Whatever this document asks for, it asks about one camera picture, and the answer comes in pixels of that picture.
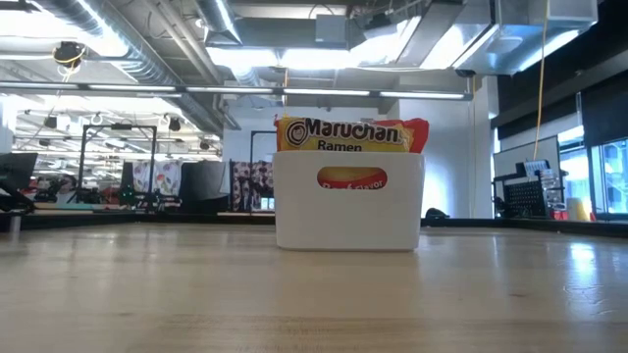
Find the red Maruchan beef packet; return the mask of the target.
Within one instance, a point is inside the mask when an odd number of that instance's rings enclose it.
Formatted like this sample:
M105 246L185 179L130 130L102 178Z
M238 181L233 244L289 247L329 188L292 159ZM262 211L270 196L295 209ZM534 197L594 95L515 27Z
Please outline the red Maruchan beef packet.
M277 149L323 152L403 152L404 138L394 127L376 122L328 122L284 116L274 121ZM381 189L388 182L384 170L375 167L325 167L317 181L329 189Z
M404 138L403 152L420 154L429 136L429 123L426 120L415 118L410 120L385 120L377 121L377 126L394 127L399 130Z

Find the white plastic bin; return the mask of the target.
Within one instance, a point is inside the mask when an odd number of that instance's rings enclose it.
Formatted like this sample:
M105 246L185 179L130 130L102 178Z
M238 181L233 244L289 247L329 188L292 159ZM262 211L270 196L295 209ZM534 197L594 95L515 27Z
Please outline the white plastic bin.
M380 168L375 190L325 188L326 167ZM425 158L416 153L283 151L274 155L277 244L285 249L412 251L419 243Z

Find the dark patterned hanging cloth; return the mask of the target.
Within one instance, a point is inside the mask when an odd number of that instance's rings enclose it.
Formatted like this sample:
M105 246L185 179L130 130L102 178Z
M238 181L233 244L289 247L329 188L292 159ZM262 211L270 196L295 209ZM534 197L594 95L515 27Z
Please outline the dark patterned hanging cloth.
M231 166L231 210L249 212L250 198L248 162L230 162ZM271 162L253 163L253 208L254 212L271 209L270 200L274 198L273 165Z

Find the long ceiling light bar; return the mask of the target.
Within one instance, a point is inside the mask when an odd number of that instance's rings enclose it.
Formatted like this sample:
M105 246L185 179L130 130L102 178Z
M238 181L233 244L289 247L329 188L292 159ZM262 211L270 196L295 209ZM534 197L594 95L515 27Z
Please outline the long ceiling light bar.
M413 100L469 101L471 93L443 91L390 91L363 89L301 88L301 87L243 87L243 86L192 86L192 85L137 85L107 83L67 83L44 81L0 80L1 89L14 90L63 90L121 93L185 94L234 94L234 95L303 95L338 96L358 98L391 98Z

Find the white patterned hanging cloth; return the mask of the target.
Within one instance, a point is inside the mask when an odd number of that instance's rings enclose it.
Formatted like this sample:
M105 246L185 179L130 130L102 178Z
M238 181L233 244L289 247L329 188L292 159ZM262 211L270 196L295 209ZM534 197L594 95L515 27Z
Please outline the white patterned hanging cloth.
M147 192L150 172L153 172L152 189L166 196L178 196L182 184L182 163L180 161L157 161L150 169L149 161L132 163L133 188L138 192Z

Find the grey ceiling box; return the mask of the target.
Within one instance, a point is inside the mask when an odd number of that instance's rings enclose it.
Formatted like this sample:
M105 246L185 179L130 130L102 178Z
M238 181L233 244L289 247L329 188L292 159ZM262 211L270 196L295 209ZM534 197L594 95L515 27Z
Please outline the grey ceiling box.
M317 15L315 42L320 45L344 46L346 44L346 18L337 15Z

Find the black perforated desk panel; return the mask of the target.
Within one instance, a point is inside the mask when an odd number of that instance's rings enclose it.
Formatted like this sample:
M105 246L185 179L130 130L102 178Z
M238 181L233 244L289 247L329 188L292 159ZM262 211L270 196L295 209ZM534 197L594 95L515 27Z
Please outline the black perforated desk panel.
M548 160L516 163L513 174L493 179L493 202L497 217L567 220L563 183L567 176L567 171L553 170Z

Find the white partition panel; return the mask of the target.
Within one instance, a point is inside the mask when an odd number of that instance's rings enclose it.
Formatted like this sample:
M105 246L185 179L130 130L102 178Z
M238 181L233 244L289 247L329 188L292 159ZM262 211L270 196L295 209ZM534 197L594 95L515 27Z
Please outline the white partition panel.
M549 169L556 175L560 174L559 144L556 135L541 139L538 143L527 143L495 154L494 182L510 184L535 180L534 173L528 174L526 170L520 173L517 167L518 164L534 161L547 161Z

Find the yellow bucket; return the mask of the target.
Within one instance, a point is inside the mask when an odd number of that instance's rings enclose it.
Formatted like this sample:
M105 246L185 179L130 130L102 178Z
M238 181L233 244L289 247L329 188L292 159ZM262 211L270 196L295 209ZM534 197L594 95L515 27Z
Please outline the yellow bucket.
M569 221L588 222L590 220L590 213L582 198L568 198L566 207Z

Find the blue lit window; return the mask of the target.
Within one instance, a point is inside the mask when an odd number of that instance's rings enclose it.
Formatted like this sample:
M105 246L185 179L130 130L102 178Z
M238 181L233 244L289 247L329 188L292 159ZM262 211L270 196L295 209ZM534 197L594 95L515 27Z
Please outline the blue lit window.
M628 139L594 146L592 167L597 216L628 218Z

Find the black metal stand frame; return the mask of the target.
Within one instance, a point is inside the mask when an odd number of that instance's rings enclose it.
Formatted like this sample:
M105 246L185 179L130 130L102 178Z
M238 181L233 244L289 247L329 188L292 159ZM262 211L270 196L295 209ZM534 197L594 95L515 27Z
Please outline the black metal stand frame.
M83 182L83 169L84 169L84 160L86 153L86 145L87 142L92 139L89 137L89 131L94 128L94 135L97 135L102 129L109 128L111 130L151 130L152 136L148 138L151 142L151 150L150 150L150 165L149 165L149 185L148 192L145 194L143 198L143 202L145 203L145 213L148 214L155 210L153 206L154 200L154 189L153 189L153 177L154 177L154 167L155 167L155 155L156 155L156 147L157 147L157 126L141 126L134 124L126 124L126 123L114 123L109 125L84 125L82 127L82 135L80 141L80 152L79 152L79 167L78 167L78 183L77 183L77 192L76 192L76 201L79 202L82 200L82 182Z
M249 186L250 186L250 198L249 198L249 204L248 204L248 211L249 214L253 214L254 213L254 196L253 196L253 180L252 180L252 176L253 176L253 154L254 154L254 139L255 139L255 135L256 134L276 134L276 132L274 130L252 130L250 132L250 138L249 138L249 167L250 167L250 173L249 173Z

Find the round silver air duct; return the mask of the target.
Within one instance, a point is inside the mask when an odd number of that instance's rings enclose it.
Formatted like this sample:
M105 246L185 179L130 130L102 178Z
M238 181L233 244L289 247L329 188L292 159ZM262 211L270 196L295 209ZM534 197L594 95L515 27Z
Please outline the round silver air duct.
M102 56L121 57L116 66L139 84L182 85L183 81L109 0L34 0L37 6L94 41Z

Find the rectangular metal air duct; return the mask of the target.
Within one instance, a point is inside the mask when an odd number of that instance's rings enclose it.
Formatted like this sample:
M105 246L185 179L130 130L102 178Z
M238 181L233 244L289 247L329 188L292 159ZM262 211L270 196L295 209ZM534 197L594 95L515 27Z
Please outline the rectangular metal air duct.
M414 0L392 63L512 76L586 32L599 0Z

